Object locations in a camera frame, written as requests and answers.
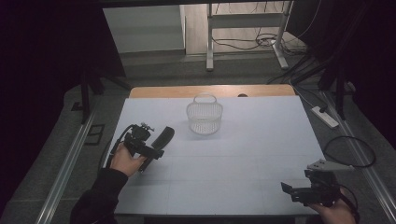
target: wire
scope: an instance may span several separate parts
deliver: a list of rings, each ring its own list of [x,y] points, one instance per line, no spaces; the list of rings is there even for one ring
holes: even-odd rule
[[[215,12],[215,14],[218,14],[219,6],[220,6],[220,3],[218,3],[218,7],[216,7],[216,12]]]
[[[347,191],[349,191],[349,193],[352,195],[352,197],[353,197],[353,200],[355,201],[355,208],[356,208],[356,210],[358,210],[358,208],[359,208],[359,205],[358,205],[358,198],[356,197],[356,195],[353,193],[353,191],[351,190],[351,189],[349,189],[349,188],[347,188],[347,186],[345,186],[345,185],[342,185],[342,184],[337,184],[338,186],[340,186],[340,187],[342,187],[342,188],[344,188],[344,189],[346,189]]]
[[[307,53],[306,51],[302,51],[302,50],[292,50],[292,49],[289,49],[289,48],[287,47],[286,43],[289,43],[289,41],[288,41],[288,42],[285,42],[285,40],[282,38],[282,39],[281,39],[281,47],[282,47],[282,50],[283,50],[286,54],[288,54],[288,55],[291,55],[291,56],[294,56],[294,55],[305,55],[305,54]]]
[[[336,159],[335,157],[333,157],[332,155],[330,155],[330,154],[327,152],[330,143],[333,142],[333,141],[335,141],[335,140],[337,140],[337,139],[340,139],[340,138],[354,139],[354,140],[357,140],[357,141],[361,142],[362,144],[364,144],[364,145],[369,149],[369,151],[370,151],[371,154],[372,154],[372,157],[373,157],[372,161],[369,162],[368,164],[365,164],[365,165],[354,165],[354,164],[348,164],[348,163],[346,163],[346,162],[344,162],[344,161],[340,161],[340,160]],[[331,158],[332,160],[334,160],[334,161],[336,161],[336,162],[338,162],[338,163],[341,163],[341,164],[343,164],[343,165],[353,166],[353,167],[355,167],[355,168],[367,168],[367,167],[370,167],[370,166],[374,165],[374,163],[375,163],[375,161],[376,161],[376,155],[375,155],[374,150],[373,150],[366,142],[364,142],[363,140],[359,139],[358,137],[348,136],[348,135],[340,135],[340,136],[337,136],[337,137],[334,137],[333,139],[331,139],[331,140],[324,146],[324,148],[323,148],[323,153],[324,153],[326,156],[328,156],[329,158]]]
[[[122,137],[134,126],[134,124],[129,125],[120,135],[120,138],[117,139],[116,143],[114,144],[113,148],[110,151],[110,154],[108,155],[107,163],[106,163],[106,168],[110,166],[111,160],[113,159],[114,153],[116,153],[116,150],[119,146],[119,143],[122,140]]]
[[[253,13],[254,11],[257,11],[257,7],[259,6],[259,2],[256,3],[256,7],[251,11],[250,13]]]
[[[305,29],[305,31],[303,31],[300,35],[296,36],[295,38],[289,40],[288,42],[290,42],[290,41],[292,41],[292,40],[294,40],[294,39],[300,38],[301,36],[303,36],[303,35],[309,30],[309,28],[311,28],[312,24],[314,23],[315,18],[316,18],[317,15],[318,15],[318,11],[319,11],[319,8],[320,8],[320,5],[321,5],[321,1],[322,1],[322,0],[319,0],[319,4],[318,4],[317,11],[315,12],[315,15],[314,15],[314,17],[312,18],[311,23],[310,23],[309,26]]]
[[[267,85],[271,84],[272,82],[274,82],[277,79],[280,79],[282,77],[288,76],[289,74],[292,74],[294,72],[294,70],[296,70],[298,67],[300,67],[301,65],[303,65],[306,61],[308,61],[311,58],[311,55],[306,54],[303,58],[300,59],[299,62],[297,62],[297,64],[295,64],[291,69],[289,69],[287,72],[285,72],[283,75],[280,75],[278,77],[271,77],[270,79],[268,79],[268,81],[266,82]]]
[[[277,12],[277,8],[276,8],[276,1],[274,1],[274,9]]]
[[[302,88],[300,86],[298,86],[298,88],[303,90],[303,91],[306,91],[306,92],[308,92],[308,93],[310,93],[312,95],[314,95],[318,100],[320,100],[325,105],[325,106],[321,107],[321,108],[323,108],[323,112],[328,107],[327,103],[324,100],[322,100],[320,97],[318,97],[316,94],[314,94],[312,91],[306,90],[306,89],[304,89],[304,88]]]
[[[272,37],[259,38],[259,36],[261,36],[261,35],[271,35]],[[270,42],[268,42],[268,40],[273,40],[273,39],[275,39],[275,38],[276,38],[276,35],[274,35],[274,34],[260,34],[260,31],[259,31],[259,33],[257,34],[256,39],[254,39],[254,40],[253,40],[253,39],[250,39],[250,40],[247,40],[247,39],[215,39],[215,38],[212,37],[213,41],[214,41],[216,44],[218,44],[218,45],[228,46],[228,47],[231,47],[231,48],[234,48],[234,49],[241,49],[241,50],[256,49],[256,48],[258,48],[258,47],[270,47],[270,46],[272,46],[273,44],[271,44]],[[243,49],[243,48],[239,48],[239,47],[234,46],[234,45],[224,44],[224,43],[220,43],[220,42],[219,42],[219,41],[226,41],[226,40],[232,40],[232,41],[245,41],[245,42],[256,42],[257,46],[252,47],[252,48]]]
[[[104,156],[105,156],[105,154],[106,154],[106,152],[107,152],[108,146],[110,146],[111,139],[112,139],[112,138],[110,138],[110,140],[108,140],[108,142],[106,143],[105,149],[103,150],[102,155],[101,155],[101,157],[100,157],[99,165],[98,165],[98,174],[99,174],[100,169],[102,168],[103,158],[104,158]]]
[[[307,100],[305,99],[305,97],[303,97],[303,96],[300,94],[300,92],[291,84],[291,81],[290,81],[290,80],[289,80],[289,84],[294,88],[295,91],[297,91],[297,93],[299,94],[299,96],[300,96],[307,104],[311,105],[312,108],[315,107],[314,105],[312,105],[311,103],[309,103],[309,101],[307,101]]]
[[[242,48],[238,48],[237,46],[234,46],[234,45],[219,43],[219,42],[218,42],[216,39],[214,39],[213,37],[212,37],[212,40],[213,40],[216,44],[218,44],[218,45],[228,46],[228,47],[231,47],[231,48],[234,48],[234,49],[241,49],[241,50],[256,49],[256,48],[258,48],[258,47],[260,46],[260,45],[257,45],[257,46],[252,47],[252,48],[242,49]]]
[[[312,63],[314,63],[315,61],[316,61],[316,59],[312,60],[312,62],[309,63],[308,65],[306,65],[304,68],[301,68],[300,70],[293,72],[293,73],[290,75],[289,79],[291,79],[291,81],[292,81],[292,78],[293,78],[297,73],[300,73],[300,72],[304,71],[307,67],[311,66]],[[280,84],[283,84],[283,83],[285,82],[285,78],[286,78],[286,77],[283,77],[283,79],[282,79],[282,81],[280,82]]]

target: wall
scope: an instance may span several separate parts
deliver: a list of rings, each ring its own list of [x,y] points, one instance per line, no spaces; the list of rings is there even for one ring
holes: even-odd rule
[[[184,8],[105,8],[106,20],[119,53],[184,49]]]

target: basket handle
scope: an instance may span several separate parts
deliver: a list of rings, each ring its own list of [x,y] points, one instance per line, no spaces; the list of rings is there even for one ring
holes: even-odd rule
[[[218,99],[216,98],[215,95],[213,95],[213,93],[204,91],[204,92],[201,92],[201,93],[198,93],[198,94],[195,95],[195,97],[194,97],[194,102],[195,102],[195,103],[198,103],[198,102],[195,100],[198,96],[211,96],[211,97],[213,97],[213,98],[215,99],[215,101],[214,101],[213,103],[216,103],[216,102],[218,101]]]

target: aluminum rail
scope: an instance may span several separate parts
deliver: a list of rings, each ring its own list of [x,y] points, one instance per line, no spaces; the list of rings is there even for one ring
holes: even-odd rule
[[[89,129],[91,128],[92,121],[94,119],[96,110],[95,108],[99,105],[100,99],[94,99],[92,112],[90,116],[85,121],[85,124],[82,124],[78,130],[78,134],[69,151],[64,159],[64,163],[56,176],[56,179],[52,185],[51,190],[49,191],[49,195],[47,196],[46,201],[44,202],[43,207],[41,208],[41,212],[38,215],[35,223],[37,224],[48,224],[52,221],[53,215],[55,214],[56,208],[61,200],[62,194],[64,193],[64,188],[66,187],[67,181],[72,173],[74,165],[76,164],[76,160],[78,158],[79,152],[81,151],[82,146],[84,145],[85,138]]]
[[[347,121],[341,120],[341,118],[338,116],[334,108],[335,103],[331,97],[331,94],[329,92],[323,92],[323,91],[320,94],[324,97],[325,101],[328,103],[332,116],[339,123],[341,133],[349,136],[354,136],[352,130],[347,124]],[[369,158],[367,158],[366,154],[362,150],[360,143],[350,139],[347,140],[347,143],[349,144],[349,147],[352,150],[352,154],[354,155],[357,162],[360,162],[361,164],[367,164],[370,162]],[[371,188],[373,189],[376,198],[379,200],[385,213],[387,214],[390,223],[396,224],[396,203],[393,199],[393,196],[390,194],[387,186],[384,184],[384,181],[381,179],[381,177],[379,176],[378,172],[375,170],[374,167],[368,167],[361,170],[365,175],[367,182],[370,184]]]

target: power strip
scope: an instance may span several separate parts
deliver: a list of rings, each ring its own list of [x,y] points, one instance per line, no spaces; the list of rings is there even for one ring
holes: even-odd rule
[[[335,128],[338,126],[338,122],[335,121],[332,117],[330,117],[326,112],[321,113],[320,107],[315,106],[314,108],[311,109],[312,112],[314,112],[315,115],[317,115],[323,122],[327,124],[330,128]]]

